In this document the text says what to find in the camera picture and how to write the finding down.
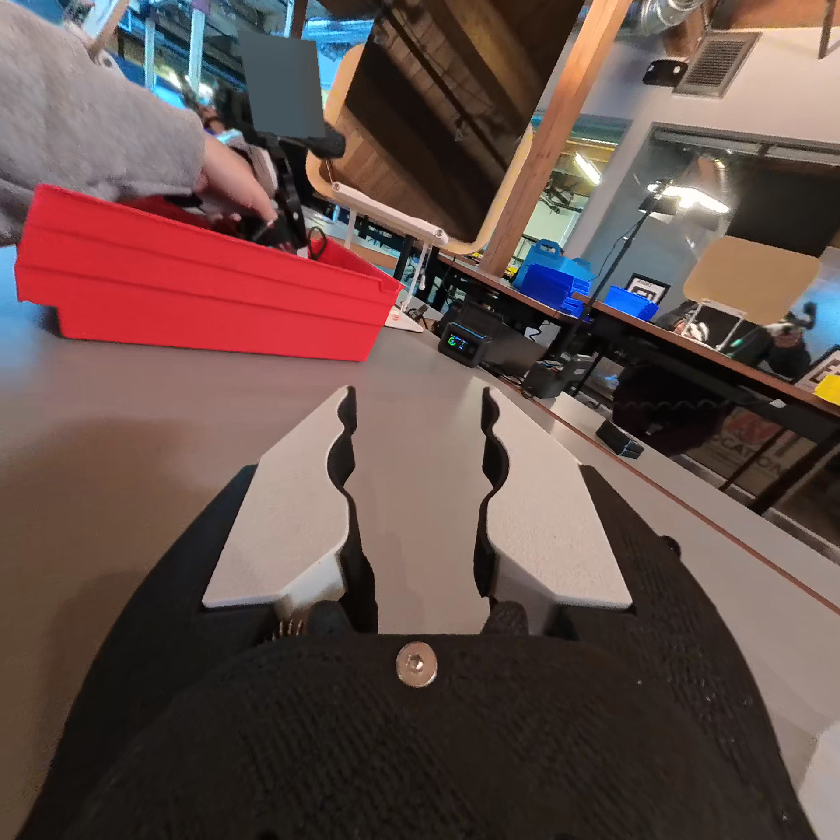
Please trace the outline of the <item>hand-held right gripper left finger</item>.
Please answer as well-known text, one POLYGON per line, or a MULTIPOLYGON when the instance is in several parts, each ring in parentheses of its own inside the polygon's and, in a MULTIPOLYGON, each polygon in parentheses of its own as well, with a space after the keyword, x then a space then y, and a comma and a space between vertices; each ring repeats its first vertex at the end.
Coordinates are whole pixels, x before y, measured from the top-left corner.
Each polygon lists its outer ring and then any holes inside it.
POLYGON ((346 385, 270 447, 254 475, 203 595, 207 610, 268 606, 281 624, 338 602, 375 633, 375 576, 354 499, 356 392, 346 385))

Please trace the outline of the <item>wooden support post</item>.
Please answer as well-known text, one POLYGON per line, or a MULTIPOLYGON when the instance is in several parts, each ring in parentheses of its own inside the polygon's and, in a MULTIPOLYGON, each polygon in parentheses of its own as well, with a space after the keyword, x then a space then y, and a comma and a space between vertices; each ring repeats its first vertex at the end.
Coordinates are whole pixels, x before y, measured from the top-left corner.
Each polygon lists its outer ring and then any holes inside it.
POLYGON ((481 261, 485 272, 499 277, 508 267, 630 5, 629 1, 591 4, 486 247, 481 261))

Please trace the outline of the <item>silver ventilation duct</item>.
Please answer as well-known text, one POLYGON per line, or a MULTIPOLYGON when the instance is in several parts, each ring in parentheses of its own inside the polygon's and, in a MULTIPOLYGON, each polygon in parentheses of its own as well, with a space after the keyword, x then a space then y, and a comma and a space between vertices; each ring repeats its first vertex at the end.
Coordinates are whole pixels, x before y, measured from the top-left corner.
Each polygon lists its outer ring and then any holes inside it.
POLYGON ((678 27, 702 9, 705 1, 632 1, 627 9, 619 35, 649 38, 678 27))

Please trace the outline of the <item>person's left hand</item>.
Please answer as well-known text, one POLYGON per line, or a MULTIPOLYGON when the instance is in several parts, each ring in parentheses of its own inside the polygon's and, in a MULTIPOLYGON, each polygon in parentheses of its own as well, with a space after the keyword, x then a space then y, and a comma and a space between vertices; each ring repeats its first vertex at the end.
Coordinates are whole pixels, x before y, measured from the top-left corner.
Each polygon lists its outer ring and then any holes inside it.
POLYGON ((203 138, 203 162, 193 192, 209 196, 228 216, 257 218, 271 227, 278 213, 249 164, 214 136, 204 133, 203 138))

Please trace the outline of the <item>red plastic bin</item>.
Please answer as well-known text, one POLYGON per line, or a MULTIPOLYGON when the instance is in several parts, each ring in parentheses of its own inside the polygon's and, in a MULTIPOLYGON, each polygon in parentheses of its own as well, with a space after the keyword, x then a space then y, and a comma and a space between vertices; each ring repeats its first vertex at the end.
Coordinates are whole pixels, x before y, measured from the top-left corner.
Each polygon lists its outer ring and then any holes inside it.
POLYGON ((53 185, 35 189, 15 277, 67 339, 349 362, 402 289, 330 240, 306 259, 53 185))

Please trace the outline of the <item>dark chair back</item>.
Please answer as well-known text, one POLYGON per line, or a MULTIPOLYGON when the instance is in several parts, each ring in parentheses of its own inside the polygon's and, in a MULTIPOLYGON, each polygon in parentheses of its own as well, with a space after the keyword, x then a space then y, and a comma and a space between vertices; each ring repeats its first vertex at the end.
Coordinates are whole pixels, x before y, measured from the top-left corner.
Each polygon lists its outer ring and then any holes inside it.
POLYGON ((719 395, 651 364, 625 367, 612 396, 612 423, 670 458, 714 438, 730 411, 719 395))

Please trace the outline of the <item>tan board on acrylic stand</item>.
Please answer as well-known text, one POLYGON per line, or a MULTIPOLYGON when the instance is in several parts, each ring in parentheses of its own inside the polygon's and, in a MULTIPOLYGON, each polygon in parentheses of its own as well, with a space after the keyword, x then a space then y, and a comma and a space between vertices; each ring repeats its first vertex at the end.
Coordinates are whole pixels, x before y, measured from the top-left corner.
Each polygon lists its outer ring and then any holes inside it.
POLYGON ((722 236, 707 247, 684 283, 686 299, 696 304, 686 325, 694 323, 703 309, 733 318, 726 337, 712 346, 720 353, 728 348, 743 322, 770 332, 777 326, 783 330, 812 330, 817 312, 812 302, 805 304, 803 317, 788 315, 819 269, 819 258, 812 255, 722 236))

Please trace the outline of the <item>small black battery pack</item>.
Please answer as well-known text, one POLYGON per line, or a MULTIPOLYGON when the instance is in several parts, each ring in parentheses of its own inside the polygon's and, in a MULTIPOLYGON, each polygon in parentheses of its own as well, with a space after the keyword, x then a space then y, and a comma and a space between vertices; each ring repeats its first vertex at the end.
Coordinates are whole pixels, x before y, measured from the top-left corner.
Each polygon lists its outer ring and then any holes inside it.
POLYGON ((608 419, 595 430, 595 436, 619 457, 639 459, 644 452, 644 446, 608 419))

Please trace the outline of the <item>printed banner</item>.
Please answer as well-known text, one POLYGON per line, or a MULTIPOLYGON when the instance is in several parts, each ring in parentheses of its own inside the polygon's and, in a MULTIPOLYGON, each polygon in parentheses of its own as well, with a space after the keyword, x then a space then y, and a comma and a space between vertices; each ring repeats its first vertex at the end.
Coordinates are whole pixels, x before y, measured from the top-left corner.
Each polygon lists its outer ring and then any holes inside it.
POLYGON ((760 466, 774 457, 778 447, 796 441, 797 435, 760 415, 736 407, 720 429, 704 444, 691 449, 687 458, 726 479, 743 466, 760 466))

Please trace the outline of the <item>light blue container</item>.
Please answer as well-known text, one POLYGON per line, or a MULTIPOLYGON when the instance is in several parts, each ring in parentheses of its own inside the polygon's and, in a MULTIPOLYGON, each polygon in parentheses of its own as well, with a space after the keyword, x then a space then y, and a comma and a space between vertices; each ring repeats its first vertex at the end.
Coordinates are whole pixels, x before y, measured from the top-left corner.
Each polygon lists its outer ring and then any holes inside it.
POLYGON ((517 279, 524 280, 532 266, 543 266, 558 270, 578 280, 591 281, 595 278, 588 262, 565 257, 561 246, 549 239, 540 239, 531 245, 519 268, 517 279))

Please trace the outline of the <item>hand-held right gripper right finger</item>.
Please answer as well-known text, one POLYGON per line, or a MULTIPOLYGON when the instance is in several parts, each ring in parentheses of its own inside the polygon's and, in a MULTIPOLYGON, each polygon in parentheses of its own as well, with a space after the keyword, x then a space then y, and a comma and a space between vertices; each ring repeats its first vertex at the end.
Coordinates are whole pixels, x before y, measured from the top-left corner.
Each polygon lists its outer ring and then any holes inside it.
POLYGON ((493 386, 480 428, 490 491, 479 505, 479 594, 519 604, 532 635, 547 634, 563 607, 631 607, 580 461, 493 386))

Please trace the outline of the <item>brown desk with black legs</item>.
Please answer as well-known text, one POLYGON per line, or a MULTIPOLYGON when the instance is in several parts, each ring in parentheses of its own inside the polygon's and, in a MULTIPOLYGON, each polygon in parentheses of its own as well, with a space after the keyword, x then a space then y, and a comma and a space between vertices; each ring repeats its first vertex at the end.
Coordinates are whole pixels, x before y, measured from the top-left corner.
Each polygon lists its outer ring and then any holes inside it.
POLYGON ((483 288, 492 291, 503 298, 511 301, 516 301, 518 304, 533 312, 538 312, 543 315, 546 320, 557 323, 575 324, 579 319, 572 317, 561 310, 553 309, 544 305, 540 301, 530 298, 515 289, 508 280, 500 277, 492 276, 486 271, 474 266, 464 260, 457 259, 455 256, 440 251, 437 255, 438 263, 444 269, 452 269, 455 273, 469 278, 475 284, 481 285, 483 288))
POLYGON ((770 373, 749 368, 713 349, 634 318, 599 301, 586 301, 581 329, 637 362, 655 364, 750 410, 813 443, 781 477, 748 504, 763 515, 797 488, 834 453, 839 443, 839 409, 770 373))

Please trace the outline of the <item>framed printed tag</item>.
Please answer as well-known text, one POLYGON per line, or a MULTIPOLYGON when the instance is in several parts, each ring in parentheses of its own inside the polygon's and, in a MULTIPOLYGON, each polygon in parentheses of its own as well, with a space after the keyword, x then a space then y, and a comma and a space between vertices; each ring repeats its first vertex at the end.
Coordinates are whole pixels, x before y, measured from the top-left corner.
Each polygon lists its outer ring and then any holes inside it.
POLYGON ((624 289, 660 306, 670 291, 671 286, 664 281, 634 272, 624 289))

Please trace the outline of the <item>black battery charger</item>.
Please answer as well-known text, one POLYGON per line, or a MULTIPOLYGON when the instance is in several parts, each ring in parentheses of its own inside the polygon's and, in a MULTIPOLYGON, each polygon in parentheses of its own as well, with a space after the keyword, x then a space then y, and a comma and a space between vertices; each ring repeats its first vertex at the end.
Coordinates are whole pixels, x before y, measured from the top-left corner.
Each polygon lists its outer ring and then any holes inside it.
POLYGON ((558 360, 539 360, 523 376, 521 392, 535 399, 553 399, 571 384, 580 382, 591 369, 593 360, 592 355, 567 353, 558 360))

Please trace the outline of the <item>blue plastic bin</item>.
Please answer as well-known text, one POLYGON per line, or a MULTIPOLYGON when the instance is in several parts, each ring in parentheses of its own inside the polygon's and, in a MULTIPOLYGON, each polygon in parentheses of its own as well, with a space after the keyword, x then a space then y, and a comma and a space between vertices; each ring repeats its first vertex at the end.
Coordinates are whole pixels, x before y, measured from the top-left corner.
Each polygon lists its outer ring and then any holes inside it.
POLYGON ((573 318, 579 318, 584 303, 574 295, 589 296, 594 275, 588 268, 570 262, 570 268, 531 264, 519 270, 513 287, 522 295, 573 318))
POLYGON ((603 305, 643 322, 651 322, 658 314, 658 304, 645 295, 611 286, 605 295, 603 305))

